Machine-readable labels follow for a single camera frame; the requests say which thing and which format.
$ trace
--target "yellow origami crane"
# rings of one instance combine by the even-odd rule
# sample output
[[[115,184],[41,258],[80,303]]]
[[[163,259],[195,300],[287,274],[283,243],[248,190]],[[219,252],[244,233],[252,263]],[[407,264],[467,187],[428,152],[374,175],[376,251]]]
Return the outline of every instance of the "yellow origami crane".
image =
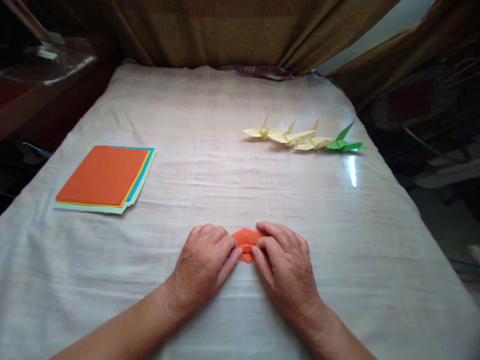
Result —
[[[281,144],[285,144],[286,147],[290,147],[292,145],[298,145],[299,143],[303,143],[310,136],[315,136],[315,133],[317,132],[317,126],[319,125],[319,122],[317,121],[315,123],[315,126],[313,127],[313,130],[302,131],[302,132],[298,132],[296,134],[292,134],[291,132],[292,132],[292,129],[294,127],[294,124],[295,124],[295,120],[291,123],[287,132],[285,132],[285,133],[275,133],[275,134],[269,135],[268,137],[272,140],[275,140],[276,142],[279,142]]]
[[[285,129],[285,128],[280,128],[280,127],[270,127],[267,126],[267,119],[269,118],[270,113],[266,115],[265,121],[263,122],[261,128],[255,129],[245,129],[242,130],[245,134],[250,135],[251,137],[254,138],[261,138],[262,141],[265,141],[269,136],[271,135],[281,135],[285,134],[287,131],[289,131],[290,128]]]
[[[317,131],[317,127],[319,126],[319,120],[316,121],[313,130]],[[318,150],[323,147],[329,147],[330,143],[332,142],[331,137],[323,137],[323,136],[316,136],[315,132],[310,134],[310,136],[304,140],[298,141],[297,145],[293,148],[294,150]]]

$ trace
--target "paper crane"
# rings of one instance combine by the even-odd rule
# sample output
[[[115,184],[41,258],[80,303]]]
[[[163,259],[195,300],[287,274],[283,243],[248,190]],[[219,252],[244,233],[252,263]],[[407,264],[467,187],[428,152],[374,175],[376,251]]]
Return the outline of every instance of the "paper crane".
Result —
[[[285,128],[280,128],[280,127],[267,126],[267,120],[269,118],[269,115],[270,115],[270,113],[268,113],[266,115],[265,121],[263,122],[261,128],[259,128],[259,129],[251,128],[251,129],[245,129],[245,130],[242,130],[242,131],[245,134],[250,135],[251,137],[261,138],[262,141],[265,141],[269,137],[269,135],[285,134],[290,129],[290,128],[285,129]]]
[[[347,151],[358,151],[362,149],[368,149],[364,146],[363,142],[347,142],[345,141],[345,136],[349,132],[350,128],[353,126],[354,122],[348,125],[345,129],[343,129],[338,136],[336,137],[335,141],[330,143],[329,149],[338,150],[341,153],[345,153]]]
[[[313,130],[310,131],[302,131],[298,132],[296,134],[292,134],[292,129],[294,127],[296,120],[293,120],[291,123],[290,127],[288,128],[288,131],[285,133],[276,133],[276,134],[271,134],[268,137],[272,140],[275,140],[276,142],[279,142],[281,144],[285,144],[286,147],[290,147],[292,145],[297,145],[298,143],[301,143],[308,139],[310,135],[315,135],[317,132],[317,126],[319,122],[317,121],[315,126],[313,127]]]
[[[317,127],[319,126],[319,120],[316,121],[313,130],[317,131]],[[297,145],[293,148],[294,150],[318,150],[323,147],[328,147],[330,142],[332,141],[331,137],[323,137],[323,136],[316,136],[315,132],[310,134],[310,136],[303,140],[297,142]]]

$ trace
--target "orange curtain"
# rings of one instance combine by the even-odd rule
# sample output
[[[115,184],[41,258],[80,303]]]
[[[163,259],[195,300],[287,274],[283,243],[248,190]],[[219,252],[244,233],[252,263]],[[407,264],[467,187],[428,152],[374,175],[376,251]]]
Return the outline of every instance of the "orange curtain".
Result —
[[[437,0],[423,20],[329,75],[357,112],[438,53],[480,36],[480,1]]]
[[[25,0],[59,28],[111,28],[143,65],[275,65],[296,75],[353,44],[398,1]]]

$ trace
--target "forearm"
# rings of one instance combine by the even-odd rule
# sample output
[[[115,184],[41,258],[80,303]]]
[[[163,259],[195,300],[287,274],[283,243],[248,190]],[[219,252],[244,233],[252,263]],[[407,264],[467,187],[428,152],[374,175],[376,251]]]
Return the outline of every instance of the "forearm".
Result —
[[[142,359],[157,350],[180,325],[169,309],[167,283],[84,336],[52,360]]]
[[[316,359],[321,360],[376,360],[375,356],[345,326],[338,315],[325,306],[321,314],[323,321],[319,325],[304,322],[299,326],[299,333]]]

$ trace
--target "finger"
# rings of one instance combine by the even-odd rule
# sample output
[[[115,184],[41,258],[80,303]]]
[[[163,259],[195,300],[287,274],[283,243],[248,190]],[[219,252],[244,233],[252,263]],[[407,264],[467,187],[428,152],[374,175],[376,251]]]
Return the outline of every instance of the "finger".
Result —
[[[307,254],[310,254],[310,248],[309,248],[309,243],[307,240],[305,240],[302,236],[298,235],[295,232],[296,237],[298,238],[298,241],[300,242],[300,249]]]
[[[220,273],[218,274],[217,285],[222,286],[229,276],[233,273],[235,267],[237,266],[240,256],[244,250],[240,247],[232,250],[230,255],[226,258],[225,263],[221,267]]]
[[[228,235],[228,233],[220,239],[220,241],[215,245],[215,253],[218,254],[219,260],[221,260],[220,264],[225,261],[230,252],[235,249],[237,245],[237,240]]]
[[[285,231],[271,222],[258,222],[256,227],[262,232],[267,233],[275,238],[280,244],[283,251],[288,252],[292,249],[292,241],[289,239]]]
[[[252,246],[251,253],[253,254],[256,271],[260,275],[263,285],[271,289],[274,286],[274,273],[265,254],[256,246]]]
[[[200,231],[201,228],[202,228],[201,225],[195,226],[195,227],[190,231],[190,234],[188,234],[188,237],[186,238],[187,241],[188,241],[189,239],[194,238],[194,237],[199,233],[199,231]]]
[[[229,232],[224,229],[223,226],[218,226],[214,228],[209,234],[205,235],[208,237],[208,241],[212,244],[218,243],[225,235],[228,235]]]
[[[261,237],[255,246],[266,251],[273,266],[279,265],[282,257],[285,255],[285,251],[272,236]]]
[[[212,224],[205,224],[201,227],[200,231],[198,232],[198,235],[205,236],[209,234],[213,229],[215,229],[215,226],[213,226]]]
[[[286,234],[286,236],[290,240],[290,243],[293,245],[293,247],[299,250],[301,249],[300,239],[298,238],[297,233],[295,231],[290,230],[288,227],[286,227],[283,224],[276,223],[275,225],[277,225],[280,229],[283,230],[283,232]]]

